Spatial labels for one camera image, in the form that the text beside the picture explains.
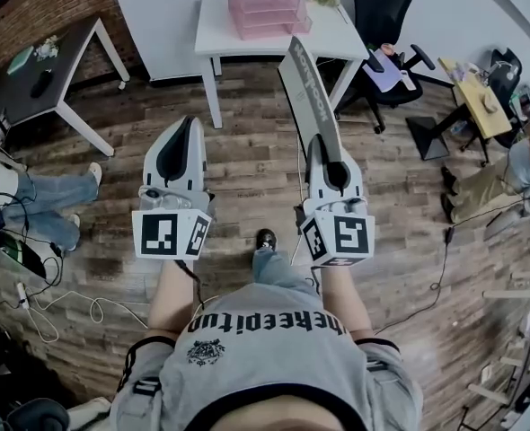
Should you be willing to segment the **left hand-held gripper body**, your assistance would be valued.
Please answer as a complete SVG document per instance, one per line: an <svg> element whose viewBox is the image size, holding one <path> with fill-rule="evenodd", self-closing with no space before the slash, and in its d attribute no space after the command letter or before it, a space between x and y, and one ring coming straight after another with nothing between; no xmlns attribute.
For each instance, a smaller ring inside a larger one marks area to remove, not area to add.
<svg viewBox="0 0 530 431"><path fill-rule="evenodd" d="M132 213L136 256L141 259L197 259L214 214L214 195L142 186Z"/></svg>

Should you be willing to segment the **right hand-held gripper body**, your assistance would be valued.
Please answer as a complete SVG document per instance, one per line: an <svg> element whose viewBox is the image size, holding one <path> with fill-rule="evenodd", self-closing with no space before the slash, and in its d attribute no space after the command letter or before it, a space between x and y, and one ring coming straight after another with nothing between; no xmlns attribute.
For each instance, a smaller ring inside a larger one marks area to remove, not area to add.
<svg viewBox="0 0 530 431"><path fill-rule="evenodd" d="M344 193L319 190L301 206L298 229L316 268L352 267L374 256L375 218L358 185Z"/></svg>

